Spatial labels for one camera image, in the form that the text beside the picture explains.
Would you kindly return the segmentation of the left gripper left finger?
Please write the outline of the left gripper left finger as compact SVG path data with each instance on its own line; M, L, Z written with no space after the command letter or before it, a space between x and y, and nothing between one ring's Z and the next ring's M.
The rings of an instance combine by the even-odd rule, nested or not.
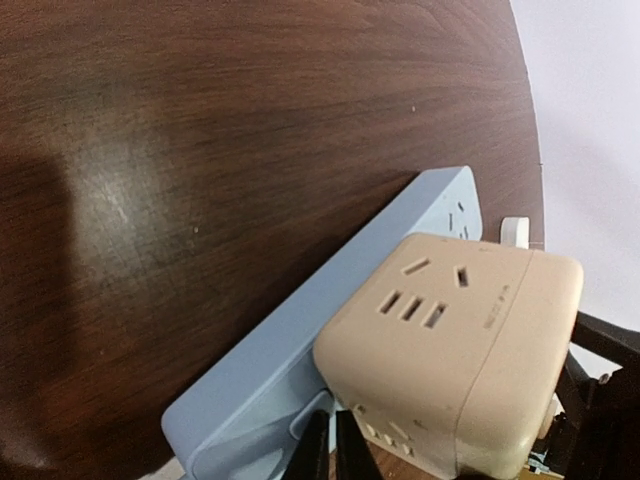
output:
M311 415L284 472L284 480L329 479L329 420L324 410Z

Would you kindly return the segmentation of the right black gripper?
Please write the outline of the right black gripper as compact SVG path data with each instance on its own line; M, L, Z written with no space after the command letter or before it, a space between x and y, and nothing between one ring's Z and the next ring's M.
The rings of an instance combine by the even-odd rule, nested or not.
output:
M580 312L571 342L620 369L593 378L567 356L556 388L564 411L535 442L529 469L565 479L639 480L639 333Z

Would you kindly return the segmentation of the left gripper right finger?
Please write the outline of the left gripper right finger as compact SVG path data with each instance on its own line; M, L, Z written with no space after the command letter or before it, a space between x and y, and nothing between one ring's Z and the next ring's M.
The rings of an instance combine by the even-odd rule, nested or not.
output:
M336 479L382 480L383 476L349 410L336 414Z

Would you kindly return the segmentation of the blue-grey power strip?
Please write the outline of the blue-grey power strip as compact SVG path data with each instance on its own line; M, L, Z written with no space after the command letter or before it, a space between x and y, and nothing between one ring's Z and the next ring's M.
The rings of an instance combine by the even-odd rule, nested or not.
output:
M468 166L426 170L164 412L186 479L279 479L310 415L337 404L317 371L321 328L412 233L478 240Z

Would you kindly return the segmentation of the beige cube socket adapter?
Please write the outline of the beige cube socket adapter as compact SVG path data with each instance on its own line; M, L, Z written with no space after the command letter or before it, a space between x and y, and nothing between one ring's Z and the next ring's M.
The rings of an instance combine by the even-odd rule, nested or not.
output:
M440 479L513 479L550 425L583 284L569 257L414 233L314 361L379 447Z

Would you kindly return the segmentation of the white plug adapter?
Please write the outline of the white plug adapter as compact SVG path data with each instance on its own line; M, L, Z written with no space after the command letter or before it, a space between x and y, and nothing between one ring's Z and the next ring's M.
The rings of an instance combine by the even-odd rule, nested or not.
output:
M500 228L500 244L528 249L530 246L530 219L528 217L505 217Z

